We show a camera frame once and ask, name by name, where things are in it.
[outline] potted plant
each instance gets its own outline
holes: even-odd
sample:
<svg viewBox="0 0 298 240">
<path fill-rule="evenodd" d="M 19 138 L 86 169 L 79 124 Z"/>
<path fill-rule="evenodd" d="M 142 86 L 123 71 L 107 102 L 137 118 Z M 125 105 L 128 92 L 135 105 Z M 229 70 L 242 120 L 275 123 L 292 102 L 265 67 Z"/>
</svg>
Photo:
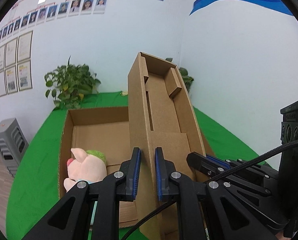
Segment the potted plant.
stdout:
<svg viewBox="0 0 298 240">
<path fill-rule="evenodd" d="M 166 60 L 169 61 L 169 62 L 172 62 L 172 57 L 167 57 Z M 180 74 L 182 76 L 182 79 L 183 79 L 183 81 L 185 83 L 185 86 L 187 88 L 187 91 L 189 93 L 191 84 L 194 81 L 194 79 L 193 79 L 193 77 L 188 76 L 188 70 L 186 70 L 183 67 L 179 68 L 179 72 L 180 72 Z"/>
<path fill-rule="evenodd" d="M 97 91 L 97 85 L 101 84 L 96 78 L 97 74 L 91 74 L 89 66 L 72 65 L 70 58 L 67 65 L 58 66 L 52 72 L 44 75 L 45 85 L 48 90 L 45 96 L 51 94 L 56 109 L 79 108 L 85 95 Z"/>
</svg>

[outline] open cardboard box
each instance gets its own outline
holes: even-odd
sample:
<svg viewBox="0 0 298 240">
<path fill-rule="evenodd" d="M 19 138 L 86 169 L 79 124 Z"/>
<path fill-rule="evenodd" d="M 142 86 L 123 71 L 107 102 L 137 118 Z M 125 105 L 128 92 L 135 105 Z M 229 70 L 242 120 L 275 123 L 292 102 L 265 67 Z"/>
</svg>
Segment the open cardboard box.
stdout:
<svg viewBox="0 0 298 240">
<path fill-rule="evenodd" d="M 69 110 L 63 127 L 59 160 L 59 197 L 66 190 L 63 181 L 68 177 L 67 160 L 71 148 L 98 150 L 107 159 L 107 173 L 120 168 L 131 158 L 128 107 L 100 107 Z M 135 225 L 135 202 L 120 202 L 119 227 Z"/>
<path fill-rule="evenodd" d="M 175 64 L 139 52 L 128 75 L 130 147 L 142 151 L 138 195 L 138 218 L 161 205 L 158 201 L 154 152 L 162 147 L 166 160 L 192 180 L 208 177 L 187 165 L 190 152 L 205 156 L 193 107 Z M 140 227 L 150 240 L 178 239 L 176 205 L 162 211 Z"/>
</svg>

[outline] black cable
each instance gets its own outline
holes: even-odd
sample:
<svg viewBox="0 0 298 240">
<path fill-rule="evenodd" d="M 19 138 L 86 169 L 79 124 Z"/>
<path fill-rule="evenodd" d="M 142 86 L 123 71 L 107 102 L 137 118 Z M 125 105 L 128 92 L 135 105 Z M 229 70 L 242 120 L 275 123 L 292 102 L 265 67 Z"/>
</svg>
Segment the black cable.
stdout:
<svg viewBox="0 0 298 240">
<path fill-rule="evenodd" d="M 207 180 L 206 183 L 209 183 L 210 181 L 217 181 L 219 179 L 222 179 L 224 177 L 227 177 L 227 176 L 230 176 L 238 171 L 241 171 L 243 169 L 246 169 L 246 168 L 249 168 L 255 164 L 258 164 L 260 162 L 263 162 L 265 161 L 266 159 L 269 159 L 271 158 L 272 156 L 275 156 L 283 151 L 286 151 L 286 150 L 290 150 L 292 148 L 296 148 L 298 147 L 298 140 L 295 140 L 295 141 L 292 141 L 292 142 L 289 142 L 289 143 L 286 143 L 286 144 L 283 144 L 269 152 L 266 152 L 265 154 L 263 155 L 260 155 L 259 157 L 257 158 L 254 158 L 246 163 L 243 163 L 241 165 L 238 165 L 230 170 L 227 170 L 225 172 L 222 172 L 221 174 L 218 174 L 214 177 L 212 177 L 211 179 Z"/>
<path fill-rule="evenodd" d="M 159 214 L 162 210 L 166 209 L 167 207 L 176 203 L 176 200 L 171 200 L 169 202 L 164 203 L 148 215 L 146 215 L 142 220 L 140 220 L 137 224 L 135 224 L 122 238 L 121 240 L 126 240 L 134 231 L 137 230 L 142 224 L 147 222 L 150 218 L 154 217 L 155 215 Z"/>
</svg>

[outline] green tablecloth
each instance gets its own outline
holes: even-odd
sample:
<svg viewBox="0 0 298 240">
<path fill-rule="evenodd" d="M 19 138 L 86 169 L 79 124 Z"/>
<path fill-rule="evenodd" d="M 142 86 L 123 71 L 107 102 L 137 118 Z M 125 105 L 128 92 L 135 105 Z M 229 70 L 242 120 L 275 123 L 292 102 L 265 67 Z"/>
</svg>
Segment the green tablecloth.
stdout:
<svg viewBox="0 0 298 240">
<path fill-rule="evenodd" d="M 83 108 L 127 106 L 128 97 L 120 92 L 100 93 L 84 99 Z M 198 124 L 217 157 L 249 160 L 258 155 L 246 144 L 194 109 Z M 20 240 L 58 199 L 58 161 L 62 129 L 67 110 L 52 111 L 30 143 L 10 191 L 6 233 L 8 240 Z M 120 229 L 122 237 L 127 228 Z M 128 239 L 147 239 L 139 230 Z"/>
</svg>

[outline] blue gripper pad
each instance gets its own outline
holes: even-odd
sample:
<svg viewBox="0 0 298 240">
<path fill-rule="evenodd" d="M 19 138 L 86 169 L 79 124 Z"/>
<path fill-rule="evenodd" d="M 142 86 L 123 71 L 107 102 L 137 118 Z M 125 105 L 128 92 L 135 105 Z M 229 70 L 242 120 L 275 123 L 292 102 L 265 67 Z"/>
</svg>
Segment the blue gripper pad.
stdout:
<svg viewBox="0 0 298 240">
<path fill-rule="evenodd" d="M 132 151 L 132 156 L 126 177 L 126 198 L 128 201 L 136 199 L 138 192 L 138 182 L 141 163 L 141 150 L 135 147 Z"/>
<path fill-rule="evenodd" d="M 223 160 L 218 159 L 218 158 L 213 157 L 213 156 L 210 156 L 208 154 L 206 154 L 206 157 L 207 157 L 207 159 L 210 159 L 210 160 L 218 163 L 219 165 L 225 166 L 228 170 L 230 169 L 230 165 L 228 164 L 228 162 L 224 162 Z"/>
<path fill-rule="evenodd" d="M 169 198 L 169 181 L 165 159 L 162 148 L 157 147 L 154 154 L 156 164 L 157 194 L 159 201 L 168 201 Z"/>
</svg>

